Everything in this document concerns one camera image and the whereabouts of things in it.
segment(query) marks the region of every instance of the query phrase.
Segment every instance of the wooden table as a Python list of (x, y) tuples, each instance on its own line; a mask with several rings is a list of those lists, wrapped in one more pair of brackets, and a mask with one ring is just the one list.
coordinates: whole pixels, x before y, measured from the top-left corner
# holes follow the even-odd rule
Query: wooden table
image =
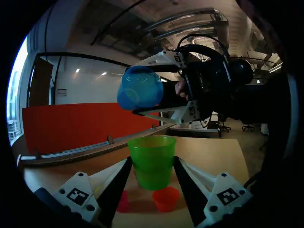
[[(187, 163), (213, 175), (228, 172), (242, 184), (249, 178), (245, 159), (236, 139), (175, 138), (177, 140), (175, 155)], [(102, 156), (71, 164), (25, 168), (24, 178), (32, 191), (44, 187), (52, 193), (78, 171), (90, 176), (128, 156), (129, 150), (124, 147)], [(138, 186), (132, 169), (125, 186), (125, 190), (128, 191), (130, 210), (128, 213), (117, 212), (113, 219), (113, 227), (193, 227), (174, 170), (170, 186), (179, 189), (180, 199), (174, 211), (160, 213), (154, 206), (153, 192)]]

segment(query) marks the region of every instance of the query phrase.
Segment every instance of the door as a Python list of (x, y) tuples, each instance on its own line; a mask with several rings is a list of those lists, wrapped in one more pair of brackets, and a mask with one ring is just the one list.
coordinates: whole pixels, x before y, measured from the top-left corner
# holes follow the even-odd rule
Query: door
[(53, 65), (38, 57), (30, 87), (29, 107), (49, 105), (49, 88)]

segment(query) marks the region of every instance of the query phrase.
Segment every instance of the window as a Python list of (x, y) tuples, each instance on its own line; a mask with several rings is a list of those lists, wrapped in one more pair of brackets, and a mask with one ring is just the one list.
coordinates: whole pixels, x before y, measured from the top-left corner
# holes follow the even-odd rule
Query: window
[(25, 38), (21, 48), (19, 49), (8, 84), (6, 98), (6, 120), (8, 127), (8, 136), (11, 143), (18, 135), (21, 134), (20, 122), (19, 119), (17, 119), (19, 116), (17, 110), (17, 96), (23, 65), (27, 58), (26, 40), (27, 38)]

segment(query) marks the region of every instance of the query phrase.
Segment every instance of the red cup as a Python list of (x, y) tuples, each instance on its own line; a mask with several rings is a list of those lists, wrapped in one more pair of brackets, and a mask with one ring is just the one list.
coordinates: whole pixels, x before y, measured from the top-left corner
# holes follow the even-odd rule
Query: red cup
[(160, 212), (173, 211), (179, 198), (179, 191), (173, 187), (165, 187), (153, 192), (156, 208)]
[(118, 203), (117, 211), (120, 213), (126, 213), (129, 210), (128, 192), (123, 191), (120, 201)]

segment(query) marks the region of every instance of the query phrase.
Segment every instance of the pink cup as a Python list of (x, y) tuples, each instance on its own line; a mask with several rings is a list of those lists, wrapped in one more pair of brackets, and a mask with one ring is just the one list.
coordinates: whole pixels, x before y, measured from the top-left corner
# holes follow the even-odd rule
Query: pink cup
[(118, 207), (117, 207), (117, 211), (120, 213), (126, 213), (129, 210), (129, 201), (128, 201), (128, 192), (127, 191), (123, 191)]

